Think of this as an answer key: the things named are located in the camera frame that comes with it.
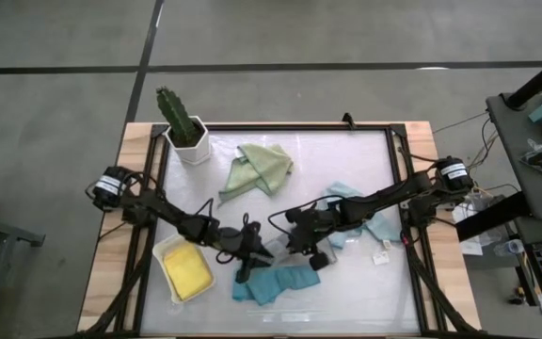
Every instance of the teal towel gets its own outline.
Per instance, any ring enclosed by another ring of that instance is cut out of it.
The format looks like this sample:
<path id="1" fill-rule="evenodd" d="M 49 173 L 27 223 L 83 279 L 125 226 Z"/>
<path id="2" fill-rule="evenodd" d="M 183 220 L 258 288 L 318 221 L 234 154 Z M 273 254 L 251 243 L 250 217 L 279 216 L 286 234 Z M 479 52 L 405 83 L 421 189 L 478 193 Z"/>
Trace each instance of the teal towel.
<path id="1" fill-rule="evenodd" d="M 263 306 L 288 288 L 298 290 L 319 282 L 319 275 L 309 265 L 254 268 L 247 282 L 233 282 L 232 297 L 237 301 L 254 299 Z"/>
<path id="2" fill-rule="evenodd" d="M 330 187 L 326 188 L 322 196 L 326 195 L 340 195 L 346 198 L 362 196 L 357 190 L 341 183 L 335 182 Z M 339 198 L 330 198 L 317 203 L 318 209 L 327 209 L 327 202 L 336 201 Z M 400 241 L 401 237 L 399 231 L 391 225 L 391 223 L 381 214 L 376 213 L 370 220 L 364 222 L 361 227 L 348 232 L 334 232 L 327 239 L 332 247 L 342 249 L 346 243 L 346 239 L 349 237 L 361 236 L 362 230 L 369 231 L 377 240 L 389 240 Z"/>
<path id="3" fill-rule="evenodd" d="M 221 202 L 233 199 L 254 187 L 271 196 L 281 188 L 286 175 L 293 170 L 292 159 L 279 145 L 265 148 L 244 144 L 238 146 L 238 149 L 244 156 L 231 162 L 227 183 L 218 192 Z"/>

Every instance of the cactus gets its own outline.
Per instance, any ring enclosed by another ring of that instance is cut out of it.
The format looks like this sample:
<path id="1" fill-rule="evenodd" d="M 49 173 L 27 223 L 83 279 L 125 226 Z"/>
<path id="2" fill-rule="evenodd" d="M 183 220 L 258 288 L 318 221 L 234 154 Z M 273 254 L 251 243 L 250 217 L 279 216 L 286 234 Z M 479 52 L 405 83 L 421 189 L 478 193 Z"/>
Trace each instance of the cactus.
<path id="1" fill-rule="evenodd" d="M 166 87 L 156 90 L 158 108 L 165 116 L 172 131 L 172 140 L 177 147 L 192 147 L 198 143 L 201 133 L 196 129 L 194 123 L 187 116 L 185 106 L 181 99 Z"/>

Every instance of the white hexagonal pot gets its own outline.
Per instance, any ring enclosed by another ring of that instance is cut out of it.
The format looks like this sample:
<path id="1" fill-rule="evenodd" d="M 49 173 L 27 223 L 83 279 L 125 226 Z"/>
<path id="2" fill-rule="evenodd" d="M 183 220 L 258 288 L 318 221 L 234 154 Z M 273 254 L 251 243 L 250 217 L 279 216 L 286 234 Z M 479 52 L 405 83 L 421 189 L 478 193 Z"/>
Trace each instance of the white hexagonal pot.
<path id="1" fill-rule="evenodd" d="M 204 131 L 204 134 L 199 139 L 198 144 L 194 147 L 176 147 L 173 141 L 170 139 L 168 133 L 170 133 L 170 126 L 165 131 L 164 135 L 167 138 L 168 143 L 173 147 L 177 155 L 183 160 L 183 162 L 190 165 L 197 165 L 211 156 L 211 144 L 208 140 L 208 129 L 204 125 L 204 122 L 198 116 L 189 117 L 194 123 L 200 126 Z"/>

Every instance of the white table surface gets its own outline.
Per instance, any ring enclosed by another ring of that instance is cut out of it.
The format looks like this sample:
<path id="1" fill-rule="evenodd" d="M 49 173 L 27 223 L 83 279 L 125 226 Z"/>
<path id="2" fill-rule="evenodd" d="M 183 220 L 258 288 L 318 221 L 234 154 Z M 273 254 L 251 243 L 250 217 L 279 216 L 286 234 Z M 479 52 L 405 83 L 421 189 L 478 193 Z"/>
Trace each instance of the white table surface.
<path id="1" fill-rule="evenodd" d="M 341 181 L 365 195 L 392 185 L 391 164 L 384 132 L 210 132 L 213 153 L 206 162 L 192 167 L 170 152 L 165 190 L 170 202 L 183 210 L 197 211 L 215 198 L 214 217 L 221 226 L 242 227 L 242 215 L 262 224 L 263 243 L 279 231 L 266 221 L 272 213 L 321 196 Z M 235 149 L 244 143 L 279 144 L 295 162 L 294 172 L 273 197 L 254 189 L 218 206 L 218 190 L 227 180 Z M 382 211 L 400 229 L 396 207 Z M 288 228 L 284 217 L 279 226 Z M 174 227 L 159 221 L 155 242 L 176 234 Z M 363 232 L 350 238 L 343 250 L 335 250 L 338 262 L 320 270 L 321 283 L 302 290 L 286 290 L 272 304 L 254 300 L 238 302 L 231 287 L 239 262 L 216 262 L 216 250 L 203 249 L 215 275 L 215 285 L 183 305 L 170 301 L 163 271 L 152 261 L 142 320 L 142 334 L 179 333 L 419 333 L 405 251 L 393 244 L 390 262 L 376 266 L 374 254 L 381 243 Z M 304 258 L 295 262 L 306 263 Z"/>

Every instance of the potted cactus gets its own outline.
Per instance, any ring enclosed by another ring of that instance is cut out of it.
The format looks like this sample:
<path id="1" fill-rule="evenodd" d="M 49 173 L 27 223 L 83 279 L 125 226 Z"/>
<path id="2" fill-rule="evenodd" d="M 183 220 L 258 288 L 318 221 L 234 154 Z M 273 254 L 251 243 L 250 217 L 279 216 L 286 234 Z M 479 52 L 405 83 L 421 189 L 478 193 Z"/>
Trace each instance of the potted cactus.
<path id="1" fill-rule="evenodd" d="M 165 137 L 186 163 L 197 165 L 210 156 L 208 129 L 197 116 L 189 117 L 181 99 L 166 87 L 156 90 L 156 100 L 169 127 Z"/>

